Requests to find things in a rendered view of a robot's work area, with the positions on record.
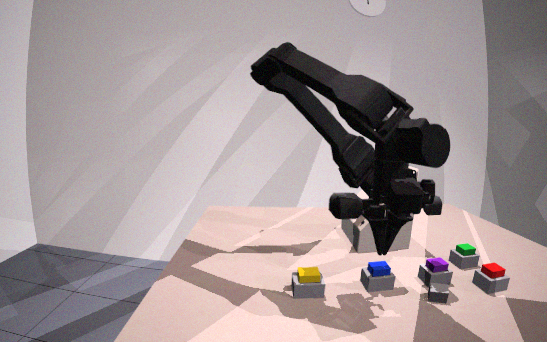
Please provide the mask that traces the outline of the blue button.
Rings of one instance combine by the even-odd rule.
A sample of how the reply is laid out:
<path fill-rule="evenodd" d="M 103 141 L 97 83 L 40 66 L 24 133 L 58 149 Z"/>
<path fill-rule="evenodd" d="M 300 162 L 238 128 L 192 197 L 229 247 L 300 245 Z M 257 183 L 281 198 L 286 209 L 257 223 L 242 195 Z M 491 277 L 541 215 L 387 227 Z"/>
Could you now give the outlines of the blue button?
<path fill-rule="evenodd" d="M 367 292 L 394 290 L 396 276 L 385 261 L 369 262 L 367 267 L 361 268 L 360 281 Z"/>

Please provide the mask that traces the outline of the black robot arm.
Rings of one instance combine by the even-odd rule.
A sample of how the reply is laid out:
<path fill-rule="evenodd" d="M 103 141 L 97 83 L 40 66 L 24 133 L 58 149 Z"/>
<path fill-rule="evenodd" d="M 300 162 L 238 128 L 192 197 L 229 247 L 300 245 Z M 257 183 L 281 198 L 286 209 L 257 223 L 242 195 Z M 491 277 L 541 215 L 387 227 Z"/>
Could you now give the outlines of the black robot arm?
<path fill-rule="evenodd" d="M 329 143 L 346 183 L 372 198 L 374 159 L 439 168 L 447 160 L 447 130 L 425 118 L 410 119 L 413 107 L 401 95 L 364 75 L 346 75 L 298 50 L 290 42 L 271 48 L 251 66 L 250 76 L 265 89 L 283 94 Z M 340 117 L 364 137 L 350 134 L 308 87 L 336 104 Z M 388 118 L 392 108 L 396 111 Z M 375 129 L 375 131 L 374 131 Z M 414 172 L 414 173 L 413 173 Z M 435 181 L 417 182 L 417 171 L 391 178 L 384 192 L 393 214 L 420 214 L 433 204 Z"/>

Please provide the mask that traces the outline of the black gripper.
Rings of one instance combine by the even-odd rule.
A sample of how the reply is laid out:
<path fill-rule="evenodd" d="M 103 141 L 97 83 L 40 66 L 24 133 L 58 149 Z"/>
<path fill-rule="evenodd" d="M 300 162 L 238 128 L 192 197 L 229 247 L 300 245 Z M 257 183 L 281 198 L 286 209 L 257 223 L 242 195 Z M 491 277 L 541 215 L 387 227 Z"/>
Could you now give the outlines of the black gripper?
<path fill-rule="evenodd" d="M 361 214 L 370 223 L 378 255 L 386 256 L 400 228 L 414 218 L 407 213 L 393 214 L 390 211 L 387 194 L 384 190 L 391 178 L 403 178 L 412 175 L 409 163 L 374 159 L 372 198 L 360 198 L 354 193 L 333 192 L 330 196 L 328 210 L 337 219 L 357 219 Z M 378 204 L 383 205 L 378 205 Z M 441 215 L 442 201 L 435 195 L 433 204 L 422 204 L 428 215 Z M 422 209 L 421 208 L 421 209 Z M 386 218 L 385 218 L 386 210 Z"/>

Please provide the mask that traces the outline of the yellow button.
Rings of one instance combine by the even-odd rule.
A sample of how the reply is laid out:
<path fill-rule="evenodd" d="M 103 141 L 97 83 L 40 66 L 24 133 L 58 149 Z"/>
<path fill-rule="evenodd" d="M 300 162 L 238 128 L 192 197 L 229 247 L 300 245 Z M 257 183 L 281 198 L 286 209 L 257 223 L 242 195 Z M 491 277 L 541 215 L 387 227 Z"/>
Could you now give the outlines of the yellow button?
<path fill-rule="evenodd" d="M 318 267 L 297 267 L 297 272 L 292 272 L 291 289 L 294 299 L 321 298 L 326 283 Z"/>

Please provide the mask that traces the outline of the purple button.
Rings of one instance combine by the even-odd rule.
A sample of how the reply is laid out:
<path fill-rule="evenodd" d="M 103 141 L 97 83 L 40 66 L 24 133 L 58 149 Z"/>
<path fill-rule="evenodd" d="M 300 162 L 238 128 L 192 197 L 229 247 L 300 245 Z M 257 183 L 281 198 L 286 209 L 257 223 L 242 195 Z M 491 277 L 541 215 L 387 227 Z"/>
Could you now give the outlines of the purple button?
<path fill-rule="evenodd" d="M 429 258 L 426 264 L 419 265 L 417 277 L 429 288 L 430 283 L 450 285 L 453 271 L 448 268 L 449 263 L 442 258 Z"/>

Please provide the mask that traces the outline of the green button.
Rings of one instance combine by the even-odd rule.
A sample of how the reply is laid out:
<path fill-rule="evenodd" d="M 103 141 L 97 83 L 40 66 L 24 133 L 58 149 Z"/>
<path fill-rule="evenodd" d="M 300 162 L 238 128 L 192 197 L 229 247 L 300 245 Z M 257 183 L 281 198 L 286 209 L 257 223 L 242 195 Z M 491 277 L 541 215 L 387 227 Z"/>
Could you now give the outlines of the green button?
<path fill-rule="evenodd" d="M 466 269 L 478 266 L 480 255 L 476 253 L 476 248 L 467 244 L 456 245 L 456 249 L 450 250 L 449 260 L 459 269 Z"/>

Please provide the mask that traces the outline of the red button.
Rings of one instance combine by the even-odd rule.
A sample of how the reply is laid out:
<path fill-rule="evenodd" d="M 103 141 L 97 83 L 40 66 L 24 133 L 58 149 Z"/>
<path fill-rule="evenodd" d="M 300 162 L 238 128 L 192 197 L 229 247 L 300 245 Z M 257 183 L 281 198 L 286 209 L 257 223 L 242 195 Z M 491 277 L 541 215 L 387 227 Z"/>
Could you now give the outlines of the red button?
<path fill-rule="evenodd" d="M 478 286 L 484 293 L 498 293 L 507 291 L 510 277 L 505 274 L 505 269 L 496 263 L 482 264 L 481 269 L 474 272 L 472 283 Z"/>

